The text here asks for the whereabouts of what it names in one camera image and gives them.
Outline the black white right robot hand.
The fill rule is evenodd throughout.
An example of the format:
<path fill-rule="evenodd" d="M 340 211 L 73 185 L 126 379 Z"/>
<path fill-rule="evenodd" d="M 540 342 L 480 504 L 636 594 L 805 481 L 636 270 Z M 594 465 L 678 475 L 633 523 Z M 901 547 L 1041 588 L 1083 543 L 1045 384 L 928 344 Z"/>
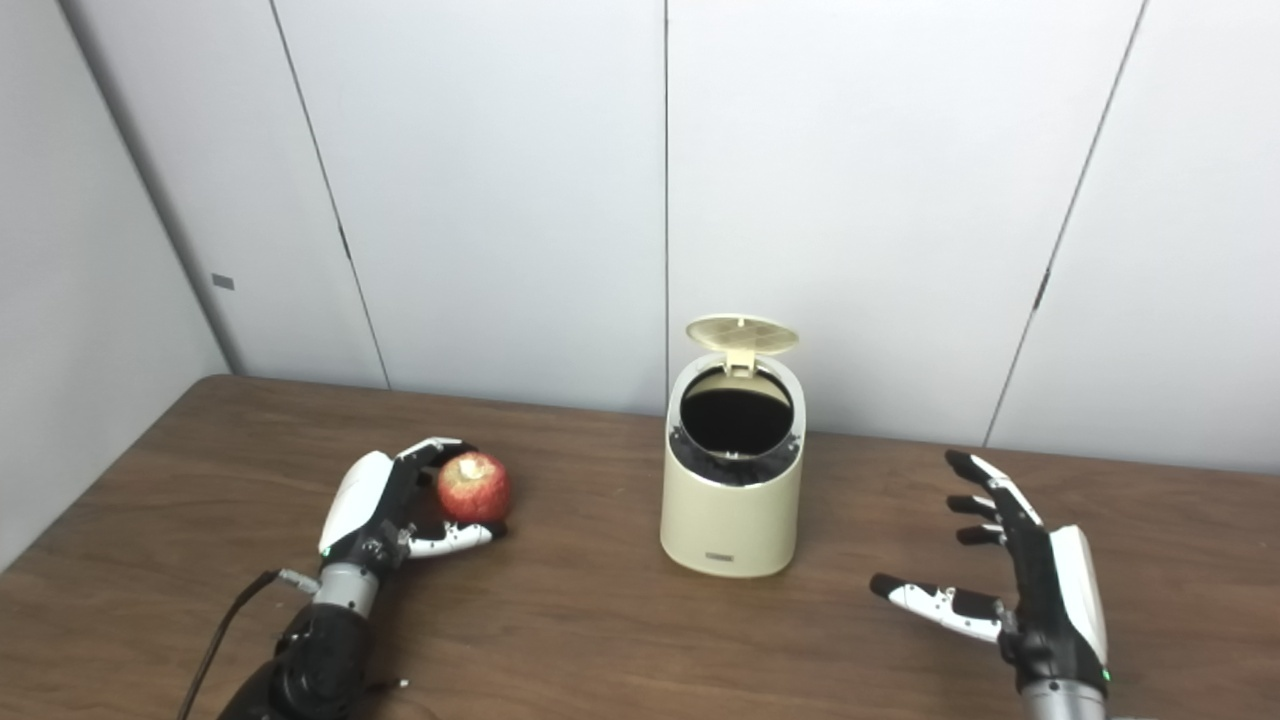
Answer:
<path fill-rule="evenodd" d="M 951 632 L 996 646 L 1014 670 L 1028 719 L 1105 719 L 1108 635 L 1085 533 L 1078 525 L 1047 528 L 1014 479 L 984 459 L 954 448 L 945 459 L 957 477 L 983 491 L 947 497 L 952 512 L 984 520 L 959 529 L 956 539 L 1006 550 L 1015 602 L 884 573 L 870 578 L 870 592 Z"/>

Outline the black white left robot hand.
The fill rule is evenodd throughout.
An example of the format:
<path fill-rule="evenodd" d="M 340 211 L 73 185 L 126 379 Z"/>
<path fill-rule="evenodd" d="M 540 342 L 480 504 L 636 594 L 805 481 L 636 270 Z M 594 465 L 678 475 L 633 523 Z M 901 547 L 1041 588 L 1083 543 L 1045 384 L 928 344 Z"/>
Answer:
<path fill-rule="evenodd" d="M 320 573 L 381 580 L 406 560 L 489 544 L 507 532 L 512 493 L 506 465 L 462 439 L 429 437 L 394 456 L 366 454 L 328 511 Z"/>

